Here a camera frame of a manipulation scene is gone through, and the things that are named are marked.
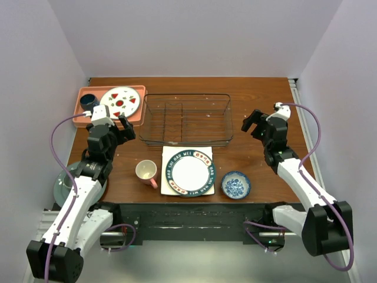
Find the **pink mug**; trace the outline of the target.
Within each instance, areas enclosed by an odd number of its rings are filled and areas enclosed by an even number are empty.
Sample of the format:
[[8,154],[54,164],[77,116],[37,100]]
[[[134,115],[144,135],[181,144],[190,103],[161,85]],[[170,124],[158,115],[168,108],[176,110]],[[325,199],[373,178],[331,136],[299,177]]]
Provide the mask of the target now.
[[142,183],[150,185],[154,189],[158,188],[157,165],[152,160],[139,162],[135,167],[135,174]]

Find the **blue floral small bowl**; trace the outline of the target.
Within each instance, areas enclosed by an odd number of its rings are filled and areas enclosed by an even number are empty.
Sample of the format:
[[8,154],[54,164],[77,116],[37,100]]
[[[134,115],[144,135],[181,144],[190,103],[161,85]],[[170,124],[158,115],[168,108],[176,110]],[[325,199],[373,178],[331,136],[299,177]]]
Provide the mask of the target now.
[[231,171],[221,179],[221,189],[230,199],[240,200],[249,195],[251,191],[249,178],[242,172]]

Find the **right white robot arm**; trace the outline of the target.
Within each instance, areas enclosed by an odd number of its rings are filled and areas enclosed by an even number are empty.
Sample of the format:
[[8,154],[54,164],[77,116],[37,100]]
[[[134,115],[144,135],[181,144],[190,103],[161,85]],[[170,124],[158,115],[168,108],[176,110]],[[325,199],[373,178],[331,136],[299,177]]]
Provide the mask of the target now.
[[261,141],[264,159],[299,198],[304,210],[298,211],[286,202],[267,204],[262,224],[274,232],[286,228],[299,235],[311,256],[325,255],[351,248],[353,243],[352,208],[328,194],[303,167],[298,155],[287,144],[288,106],[275,107],[267,115],[254,110],[243,120],[242,131],[251,132]]

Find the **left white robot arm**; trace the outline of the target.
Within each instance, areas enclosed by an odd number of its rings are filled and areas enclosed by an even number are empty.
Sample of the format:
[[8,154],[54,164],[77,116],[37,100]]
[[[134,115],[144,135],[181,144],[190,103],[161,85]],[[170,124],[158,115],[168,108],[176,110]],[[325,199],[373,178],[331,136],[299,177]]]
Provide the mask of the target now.
[[135,139],[133,125],[121,114],[119,129],[108,117],[92,119],[86,126],[88,146],[83,150],[75,173],[63,168],[72,181],[70,193],[52,225],[39,241],[27,246],[27,258],[34,278],[45,282],[77,282],[84,265],[85,254],[107,231],[131,229],[123,222],[118,204],[94,198],[104,187],[112,169],[115,150]]

